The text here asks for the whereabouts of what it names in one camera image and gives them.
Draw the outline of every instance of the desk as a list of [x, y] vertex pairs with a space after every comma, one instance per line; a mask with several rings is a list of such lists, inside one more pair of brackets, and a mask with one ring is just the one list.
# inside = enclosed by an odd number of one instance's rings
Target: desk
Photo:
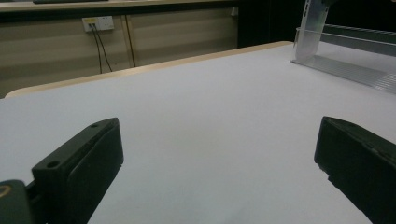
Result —
[[396, 142], [396, 96], [290, 63], [292, 45], [0, 100], [0, 179], [97, 120], [125, 162], [91, 223], [370, 223], [314, 163], [320, 120]]

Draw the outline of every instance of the bolt hole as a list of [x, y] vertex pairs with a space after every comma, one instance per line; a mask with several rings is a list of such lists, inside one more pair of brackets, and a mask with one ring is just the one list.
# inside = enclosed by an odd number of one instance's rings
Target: bolt hole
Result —
[[54, 168], [57, 165], [59, 165], [58, 161], [52, 161], [52, 162], [47, 164], [47, 168]]

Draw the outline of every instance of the beige wall panel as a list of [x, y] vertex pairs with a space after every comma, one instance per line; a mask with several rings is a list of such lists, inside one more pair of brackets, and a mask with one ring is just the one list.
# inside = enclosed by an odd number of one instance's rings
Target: beige wall panel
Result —
[[230, 8], [131, 15], [129, 25], [137, 66], [236, 49]]
[[[100, 33], [113, 71], [130, 67], [121, 18]], [[102, 52], [103, 72], [109, 72]], [[81, 19], [0, 24], [0, 97], [23, 87], [97, 75], [99, 59], [92, 33]]]

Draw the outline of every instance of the wall outlet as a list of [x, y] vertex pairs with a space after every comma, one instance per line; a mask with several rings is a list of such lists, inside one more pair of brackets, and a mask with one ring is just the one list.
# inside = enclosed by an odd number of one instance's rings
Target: wall outlet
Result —
[[111, 16], [82, 18], [82, 24], [85, 32], [92, 32], [90, 24], [95, 25], [98, 31], [114, 29], [113, 17]]

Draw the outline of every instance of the background desk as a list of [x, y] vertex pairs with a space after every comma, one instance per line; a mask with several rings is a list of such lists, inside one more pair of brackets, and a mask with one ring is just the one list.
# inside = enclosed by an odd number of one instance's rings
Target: background desk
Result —
[[92, 223], [370, 223], [313, 161], [323, 116], [396, 142], [396, 96], [290, 63], [291, 45], [0, 100], [0, 179], [97, 120], [125, 163]]

